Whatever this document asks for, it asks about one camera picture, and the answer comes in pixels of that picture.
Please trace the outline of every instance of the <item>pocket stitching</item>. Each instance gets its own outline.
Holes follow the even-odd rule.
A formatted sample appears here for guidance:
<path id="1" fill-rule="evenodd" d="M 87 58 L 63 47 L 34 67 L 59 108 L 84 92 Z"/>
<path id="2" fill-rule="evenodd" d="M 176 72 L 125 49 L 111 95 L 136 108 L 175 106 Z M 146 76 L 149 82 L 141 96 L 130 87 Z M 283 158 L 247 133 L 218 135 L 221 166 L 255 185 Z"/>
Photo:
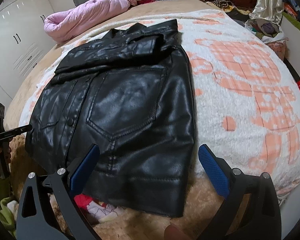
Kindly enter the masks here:
<path id="1" fill-rule="evenodd" d="M 124 136 L 124 135 L 128 135 L 132 132 L 135 132 L 136 130 L 140 130 L 141 128 L 145 127 L 146 125 L 150 124 L 154 119 L 155 119 L 155 115 L 156 115 L 156 109 L 157 109 L 157 102 L 158 102 L 158 97 L 162 91 L 162 87 L 163 87 L 163 82 L 162 82 L 162 79 L 164 78 L 165 74 L 163 74 L 165 72 L 165 67 L 160 67 L 160 68 L 146 68 L 146 69 L 135 69 L 133 71 L 158 71 L 158 70 L 161 70 L 161 76 L 160 76 L 160 81 L 159 81 L 159 84 L 158 84 L 158 96 L 157 98 L 155 99 L 155 102 L 154 102 L 154 106 L 152 107 L 148 117 L 146 118 L 146 121 L 143 122 L 142 124 L 138 125 L 137 127 L 135 125 L 130 125 L 129 127 L 125 127 L 123 129 L 122 132 L 119 132 L 119 133 L 115 133 L 114 135 L 111 135 L 109 132 L 103 130 L 102 128 L 100 128 L 98 125 L 96 125 L 94 122 L 92 122 L 90 120 L 90 117 L 91 117 L 91 113 L 92 113 L 92 108 L 93 108 L 93 105 L 94 105 L 94 102 L 96 100 L 96 97 L 99 93 L 99 90 L 101 89 L 101 86 L 103 84 L 103 82 L 106 80 L 106 77 L 108 76 L 108 74 L 118 74 L 119 72 L 114 72 L 114 73 L 106 73 L 106 76 L 104 77 L 99 89 L 98 89 L 98 92 L 95 94 L 94 98 L 93 98 L 93 101 L 91 102 L 91 105 L 90 105 L 90 109 L 89 109 L 89 112 L 88 112 L 88 116 L 87 116 L 87 119 L 86 119 L 86 123 L 92 127 L 93 129 L 95 129 L 100 135 L 102 135 L 103 137 L 109 139 L 109 140 L 114 140 L 114 139 L 117 139 L 121 136 Z"/>

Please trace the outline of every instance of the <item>white fleece blanket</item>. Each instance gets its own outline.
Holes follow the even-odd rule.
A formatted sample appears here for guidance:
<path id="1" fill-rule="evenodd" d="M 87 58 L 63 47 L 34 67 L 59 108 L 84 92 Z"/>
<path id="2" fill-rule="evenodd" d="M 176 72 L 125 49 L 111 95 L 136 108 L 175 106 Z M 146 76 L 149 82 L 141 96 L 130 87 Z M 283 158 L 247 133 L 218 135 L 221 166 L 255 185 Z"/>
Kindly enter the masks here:
<path id="1" fill-rule="evenodd" d="M 206 143 L 217 157 L 246 174 L 271 174 L 278 195 L 300 182 L 300 91 L 285 64 L 248 30 L 218 10 L 152 15 L 111 23 L 74 43 L 45 72 L 27 101 L 19 125 L 29 123 L 43 88 L 66 54 L 100 39 L 111 28 L 127 29 L 177 19 L 180 42 L 193 74 L 197 145 L 192 166 L 204 176 L 198 147 Z"/>

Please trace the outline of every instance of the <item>blue gripper pad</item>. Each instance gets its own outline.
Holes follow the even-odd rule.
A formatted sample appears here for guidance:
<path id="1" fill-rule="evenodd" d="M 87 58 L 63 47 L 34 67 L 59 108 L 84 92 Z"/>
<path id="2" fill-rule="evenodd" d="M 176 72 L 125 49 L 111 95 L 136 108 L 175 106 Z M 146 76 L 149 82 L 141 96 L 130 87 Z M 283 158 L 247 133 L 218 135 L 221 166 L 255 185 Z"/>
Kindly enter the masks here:
<path id="1" fill-rule="evenodd" d="M 82 193 L 84 186 L 99 160 L 99 156 L 99 146 L 94 144 L 70 179 L 69 195 L 71 198 Z"/>
<path id="2" fill-rule="evenodd" d="M 202 167 L 207 173 L 218 195 L 227 198 L 230 193 L 229 179 L 221 170 L 213 156 L 209 153 L 205 144 L 199 147 L 198 156 Z"/>

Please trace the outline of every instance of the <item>snap button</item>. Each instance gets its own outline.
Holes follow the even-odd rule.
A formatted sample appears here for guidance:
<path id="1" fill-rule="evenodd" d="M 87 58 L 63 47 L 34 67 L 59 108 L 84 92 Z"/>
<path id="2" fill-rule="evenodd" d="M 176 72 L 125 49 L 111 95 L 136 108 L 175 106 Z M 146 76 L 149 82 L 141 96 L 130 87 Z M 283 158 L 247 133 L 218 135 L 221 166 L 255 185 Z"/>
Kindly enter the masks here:
<path id="1" fill-rule="evenodd" d="M 72 126 L 73 123 L 74 123 L 74 120 L 72 118 L 68 119 L 68 122 L 67 122 L 68 126 Z"/>

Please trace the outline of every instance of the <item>jacket pocket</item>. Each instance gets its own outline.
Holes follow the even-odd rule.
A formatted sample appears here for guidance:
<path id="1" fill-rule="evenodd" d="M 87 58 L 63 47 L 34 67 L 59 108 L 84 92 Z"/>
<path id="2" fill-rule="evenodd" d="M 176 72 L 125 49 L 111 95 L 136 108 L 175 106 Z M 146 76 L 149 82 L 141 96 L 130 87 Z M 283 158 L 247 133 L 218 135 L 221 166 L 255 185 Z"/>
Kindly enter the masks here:
<path id="1" fill-rule="evenodd" d="M 77 80 L 46 87 L 43 92 L 39 120 L 41 129 L 54 126 L 66 110 L 66 103 Z"/>
<path id="2" fill-rule="evenodd" d="M 163 66 L 109 71 L 94 96 L 87 123 L 109 139 L 155 119 L 166 70 Z"/>

